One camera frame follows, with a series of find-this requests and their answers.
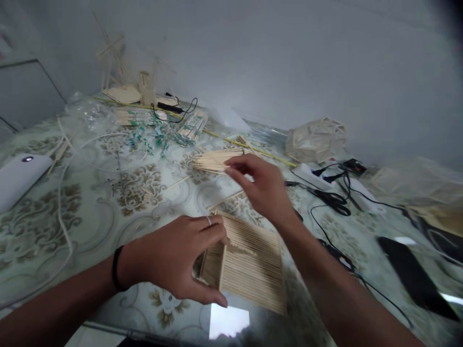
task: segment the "black scissors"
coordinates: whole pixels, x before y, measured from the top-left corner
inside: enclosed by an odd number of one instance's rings
[[[328,193],[318,189],[313,189],[312,187],[306,186],[300,182],[293,182],[293,181],[285,181],[285,186],[287,187],[296,187],[299,186],[309,193],[315,195],[321,201],[323,201],[327,206],[331,207],[337,213],[343,216],[350,216],[351,210],[349,210],[345,205],[347,204],[347,200],[345,197],[336,194],[336,193]]]

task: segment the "white device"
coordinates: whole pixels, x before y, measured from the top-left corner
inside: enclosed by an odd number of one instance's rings
[[[307,181],[314,186],[316,186],[319,190],[331,190],[336,186],[336,182],[327,182],[323,178],[325,175],[322,173],[320,176],[315,176],[312,171],[316,169],[312,169],[309,165],[302,163],[296,169],[293,170],[293,174],[297,177],[302,178],[304,181]]]
[[[0,169],[0,213],[10,210],[53,164],[47,156],[19,154]]]
[[[363,193],[367,198],[377,201],[375,197],[368,191],[368,189],[365,188],[363,184],[359,182],[359,180],[355,178],[351,178],[351,189],[358,190],[360,193]],[[351,198],[357,203],[360,208],[367,213],[370,214],[384,214],[386,213],[386,209],[377,203],[374,203],[372,201],[369,201],[368,199],[365,199],[365,197],[362,194],[359,194],[353,190],[351,190]]]

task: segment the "floral tablecloth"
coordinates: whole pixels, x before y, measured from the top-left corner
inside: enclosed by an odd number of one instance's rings
[[[85,124],[71,117],[62,118],[62,122],[67,132],[81,127],[73,140],[76,148],[98,134],[133,131],[133,128],[118,126],[90,131]],[[211,130],[216,133],[230,135],[230,131],[218,126],[208,126],[213,127]],[[45,154],[56,146],[60,138],[56,119],[50,119],[1,145],[0,159],[4,164],[19,153]],[[208,151],[233,146],[205,133],[198,145],[198,148]],[[257,142],[253,145],[284,156],[280,148]],[[162,159],[160,150],[144,156],[142,147],[136,151],[129,149],[125,145],[125,137],[119,135],[99,138],[80,150],[64,177],[62,200],[63,219],[75,253],[51,285],[91,267],[110,256],[118,246],[156,230],[181,214],[208,214],[207,207],[240,191],[227,176],[193,170],[193,157],[200,153],[198,148],[183,148],[172,143]],[[68,246],[57,219],[57,187],[63,167],[72,153],[68,149],[50,175],[43,176],[12,210],[0,214],[1,298],[18,294],[46,280],[68,255]],[[288,166],[267,160],[282,169],[286,180],[298,180]],[[170,187],[188,175],[191,177]],[[151,201],[144,201],[146,191],[153,195]],[[318,238],[324,238],[309,215],[309,209],[320,205],[320,201],[298,187],[288,188],[288,193],[307,228]],[[442,346],[452,338],[458,324],[412,302],[375,237],[402,236],[398,232],[401,230],[421,238],[421,242],[426,240],[399,211],[388,209],[382,218],[361,212],[352,203],[348,207],[352,211],[350,217],[336,214],[328,207],[315,209],[313,213],[333,243],[353,260],[364,277],[408,315],[414,325],[411,331],[428,346]],[[274,230],[252,209],[244,194],[217,208]],[[461,285],[439,268],[442,259],[436,259],[431,252],[412,249],[442,293],[463,294]],[[169,292],[150,283],[141,283],[117,294],[95,313],[88,324],[138,338],[166,338],[198,345],[334,345],[283,243],[281,253],[287,317],[280,317],[226,293],[229,305],[249,311],[250,325],[236,337],[222,336],[209,341],[210,306],[177,300]],[[375,296],[403,324],[407,324],[396,308],[381,296]]]

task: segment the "white power bank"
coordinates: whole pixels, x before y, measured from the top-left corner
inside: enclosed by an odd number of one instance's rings
[[[19,154],[0,169],[0,213],[10,210],[53,164],[47,156]]]

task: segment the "fingernail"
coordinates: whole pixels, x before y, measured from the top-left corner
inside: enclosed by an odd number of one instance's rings
[[[216,302],[217,305],[220,305],[224,308],[227,308],[228,307],[228,302],[227,302],[227,299],[224,298],[220,298],[217,302]]]

